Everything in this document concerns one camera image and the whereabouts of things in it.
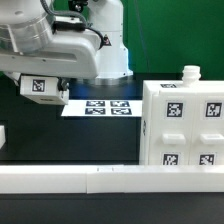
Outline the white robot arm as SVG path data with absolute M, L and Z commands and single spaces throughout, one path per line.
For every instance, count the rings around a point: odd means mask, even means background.
M 121 0 L 0 0 L 0 72 L 54 77 L 65 90 L 70 79 L 115 82 L 133 75 L 123 43 Z

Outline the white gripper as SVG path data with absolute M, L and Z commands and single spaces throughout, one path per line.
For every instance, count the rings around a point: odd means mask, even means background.
M 42 50 L 29 54 L 0 50 L 0 71 L 16 86 L 20 73 L 65 77 L 58 81 L 58 90 L 69 89 L 68 78 L 95 78 L 99 74 L 100 37 L 90 30 L 58 31 Z

